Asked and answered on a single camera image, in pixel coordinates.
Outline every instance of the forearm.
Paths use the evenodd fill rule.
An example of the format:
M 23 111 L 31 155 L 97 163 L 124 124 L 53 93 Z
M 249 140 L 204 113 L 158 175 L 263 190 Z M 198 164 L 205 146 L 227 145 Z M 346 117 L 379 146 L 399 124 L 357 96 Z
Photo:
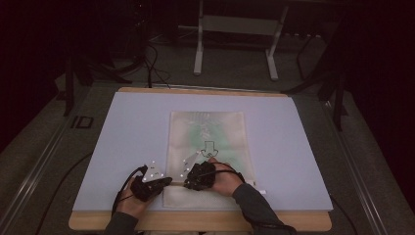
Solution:
M 137 222 L 138 219 L 129 214 L 115 212 L 105 229 L 104 235 L 134 235 Z
M 250 184 L 240 185 L 232 197 L 241 207 L 242 213 L 250 220 L 257 223 L 279 224 L 284 223 L 277 217 L 268 202 Z M 265 228 L 253 224 L 254 234 L 290 234 L 285 229 Z

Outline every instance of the black cable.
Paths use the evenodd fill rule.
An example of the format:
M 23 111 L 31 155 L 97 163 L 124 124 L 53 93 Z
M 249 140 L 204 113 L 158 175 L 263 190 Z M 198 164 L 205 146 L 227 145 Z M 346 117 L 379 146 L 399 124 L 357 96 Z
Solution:
M 48 211 L 49 211 L 49 209 L 51 208 L 51 206 L 52 206 L 52 203 L 53 203 L 53 201 L 55 200 L 55 197 L 56 197 L 56 195 L 58 194 L 58 192 L 59 192 L 59 189 L 61 188 L 61 186 L 62 186 L 62 184 L 64 183 L 64 181 L 65 181 L 65 179 L 67 179 L 67 177 L 68 177 L 68 175 L 72 172 L 72 170 L 75 168 L 75 167 L 77 167 L 80 163 L 82 163 L 82 161 L 84 161 L 84 160 L 86 160 L 87 158 L 89 158 L 89 157 L 91 157 L 92 156 L 92 153 L 89 153 L 89 154 L 87 154 L 87 155 L 85 155 L 84 157 L 82 157 L 80 160 L 78 160 L 78 162 L 76 162 L 66 173 L 65 173 L 65 175 L 64 175 L 64 177 L 61 179 L 61 181 L 59 182 L 59 184 L 58 184 L 58 187 L 55 189 L 55 192 L 53 193 L 53 195 L 52 195 L 52 198 L 51 198 L 51 200 L 49 201 L 49 204 L 48 204 L 48 206 L 46 207 L 46 210 L 45 210 L 45 212 L 43 213 L 43 215 L 42 215 L 42 218 L 40 219 L 40 223 L 39 223 L 39 225 L 37 226 L 37 229 L 36 229 L 36 235 L 37 234 L 39 234 L 39 232 L 40 232 L 40 229 L 42 228 L 42 225 L 43 225 L 43 222 L 45 221 L 45 218 L 46 218 L 46 215 L 47 215 L 47 213 L 48 213 Z
M 124 200 L 126 200 L 126 199 L 129 199 L 129 198 L 133 197 L 133 196 L 134 196 L 134 195 L 127 196 L 127 197 L 125 197 L 125 198 L 120 199 L 118 202 L 122 202 L 122 201 L 124 201 Z
M 122 201 L 122 200 L 125 200 L 126 198 L 123 198 L 123 199 L 121 199 L 120 197 L 121 197 L 121 194 L 122 194 L 122 191 L 125 189 L 125 187 L 127 186 L 127 184 L 128 184 L 128 182 L 129 182 L 129 180 L 134 176 L 134 174 L 136 174 L 137 172 L 138 172 L 138 170 L 140 170 L 141 169 L 141 166 L 140 167 L 138 167 L 138 168 L 136 168 L 134 171 L 132 171 L 131 173 L 130 173 L 130 175 L 128 175 L 128 177 L 127 177 L 127 179 L 125 180 L 125 182 L 122 184 L 122 187 L 121 187 L 121 189 L 119 189 L 119 191 L 118 191 L 118 193 L 116 194 L 116 197 L 115 197 L 115 199 L 114 199 L 114 203 L 113 203 L 113 209 L 112 209 L 112 211 L 111 211 L 111 216 L 113 216 L 114 215 L 114 213 L 115 213 L 115 210 L 116 210 L 116 206 L 118 205 L 118 203 L 120 202 L 120 201 Z
M 215 170 L 215 171 L 211 171 L 211 172 L 208 172 L 208 173 L 200 174 L 198 176 L 199 177 L 202 177 L 202 176 L 207 176 L 207 175 L 210 175 L 210 174 L 218 174 L 218 173 L 234 173 L 234 174 L 238 174 L 235 170 L 232 170 L 232 169 L 220 169 L 220 170 Z
M 150 63 L 150 61 L 148 60 L 148 59 L 146 59 L 146 65 L 147 64 L 149 64 Z M 156 74 L 156 76 L 160 79 L 160 80 L 157 80 L 157 81 L 152 81 L 152 83 L 160 83 L 160 82 L 162 82 L 162 83 L 164 83 L 167 87 L 168 87 L 168 89 L 171 89 L 171 87 L 168 85 L 168 83 L 166 82 L 167 80 L 169 80 L 170 79 L 170 73 L 169 72 L 167 72 L 167 71 L 165 71 L 165 70 L 159 70 L 159 69 L 156 69 L 156 67 L 153 67 L 153 71 L 155 72 L 155 74 Z M 167 78 L 162 78 L 161 77 L 161 75 L 159 74 L 159 71 L 160 72 L 164 72 L 164 73 L 167 73 Z
M 148 60 L 148 59 L 145 59 L 144 60 L 144 63 L 147 66 L 147 71 L 149 73 L 148 76 L 147 76 L 147 83 L 148 83 L 149 88 L 152 88 L 153 87 L 153 85 L 152 85 L 152 71 L 154 69 L 154 66 L 155 66 L 155 63 L 157 61 L 157 58 L 159 57 L 159 52 L 157 51 L 157 49 L 154 46 L 152 46 L 150 44 L 148 44 L 147 46 L 150 47 L 150 48 L 152 48 L 155 51 L 155 54 L 156 54 L 155 55 L 155 58 L 154 58 L 154 60 L 153 60 L 153 62 L 151 63 L 150 66 L 149 66 L 149 64 L 147 62 L 147 61 L 150 61 L 150 60 Z
M 358 233 L 357 233 L 357 229 L 356 229 L 356 227 L 354 226 L 354 223 L 353 223 L 353 221 L 351 221 L 351 218 L 348 216 L 348 214 L 346 213 L 346 211 L 340 206 L 340 204 L 336 201 L 336 199 L 332 196 L 332 195 L 330 195 L 330 199 L 333 201 L 333 203 L 335 203 L 336 204 L 336 206 L 340 209 L 340 211 L 342 211 L 342 213 L 345 215 L 345 217 L 346 217 L 346 219 L 347 219 L 347 221 L 350 223 L 350 226 L 351 226 L 351 228 L 353 229 L 353 232 L 354 232 L 354 234 L 355 235 L 357 235 Z
M 152 46 L 152 45 L 148 45 L 150 48 L 152 48 L 153 50 L 154 50 L 154 52 L 155 52 L 155 54 L 156 54 L 156 56 L 155 56 L 155 58 L 154 58 L 154 60 L 153 60 L 153 62 L 151 63 L 150 62 L 150 60 L 148 59 L 148 58 L 146 58 L 146 61 L 147 61 L 147 63 L 149 63 L 149 64 L 152 64 L 152 66 L 151 66 L 151 68 L 150 68 L 150 70 L 151 71 L 154 71 L 155 72 L 155 74 L 158 76 L 158 78 L 161 80 L 161 82 L 163 82 L 164 84 L 166 84 L 167 86 L 168 86 L 168 84 L 167 84 L 167 80 L 168 79 L 170 79 L 170 73 L 169 72 L 167 72 L 167 71 L 165 71 L 165 70 L 159 70 L 159 69 L 156 69 L 156 67 L 155 67 L 155 64 L 156 64 L 156 61 L 157 61 L 157 58 L 159 57 L 159 52 L 158 52 L 158 50 L 157 50 L 157 48 L 156 47 L 154 47 L 154 46 Z M 159 75 L 159 73 L 158 73 L 158 71 L 161 71 L 161 72 L 164 72 L 164 73 L 167 73 L 167 78 L 162 78 L 160 75 Z

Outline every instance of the dark background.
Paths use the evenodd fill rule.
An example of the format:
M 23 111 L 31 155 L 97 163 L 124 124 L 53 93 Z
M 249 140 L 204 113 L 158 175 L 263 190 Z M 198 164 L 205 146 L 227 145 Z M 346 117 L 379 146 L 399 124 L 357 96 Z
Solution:
M 134 20 L 127 2 L 97 2 L 0 0 L 0 151 L 58 94 L 54 79 L 64 72 L 70 52 L 87 54 L 101 63 L 111 60 L 111 50 L 116 50 L 112 45 L 125 33 L 120 25 L 129 26 Z M 211 2 L 207 2 L 207 9 L 217 9 L 217 2 Z M 349 13 L 334 55 L 346 52 L 352 57 L 345 59 L 346 89 L 415 211 L 411 182 L 415 178 L 415 67 L 410 50 L 415 21 L 409 12 L 413 8 L 397 1 L 364 3 L 367 7 Z M 152 26 L 168 32 L 171 38 L 177 33 L 175 25 L 197 23 L 197 1 L 153 1 L 152 7 Z M 235 15 L 272 16 L 267 7 L 258 11 L 230 9 L 236 9 Z M 312 28 L 308 16 L 321 11 L 311 9 L 309 5 L 292 8 L 284 30 L 307 33 Z

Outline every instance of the paper sheet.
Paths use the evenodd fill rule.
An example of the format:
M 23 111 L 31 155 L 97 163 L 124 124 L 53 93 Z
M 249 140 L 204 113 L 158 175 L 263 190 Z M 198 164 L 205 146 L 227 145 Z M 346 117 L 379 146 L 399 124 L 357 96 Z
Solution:
M 167 175 L 183 182 L 192 165 L 186 159 L 195 155 L 196 164 L 211 157 L 232 165 L 247 181 L 254 181 L 242 112 L 172 112 L 168 139 Z M 214 192 L 195 192 L 167 187 L 163 205 L 172 208 L 237 208 L 233 200 Z

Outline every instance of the metal stand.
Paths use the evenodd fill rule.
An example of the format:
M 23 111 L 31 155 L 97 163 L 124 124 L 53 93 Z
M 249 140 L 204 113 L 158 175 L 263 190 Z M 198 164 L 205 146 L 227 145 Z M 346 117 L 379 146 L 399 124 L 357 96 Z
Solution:
M 246 19 L 204 15 L 204 1 L 199 1 L 199 26 L 198 26 L 198 47 L 196 50 L 194 75 L 202 73 L 202 61 L 204 53 L 203 33 L 206 31 L 222 31 L 233 33 L 250 33 L 258 35 L 273 36 L 273 41 L 269 49 L 265 50 L 268 69 L 271 80 L 277 80 L 278 74 L 275 68 L 274 52 L 288 13 L 288 6 L 284 6 L 279 21 Z

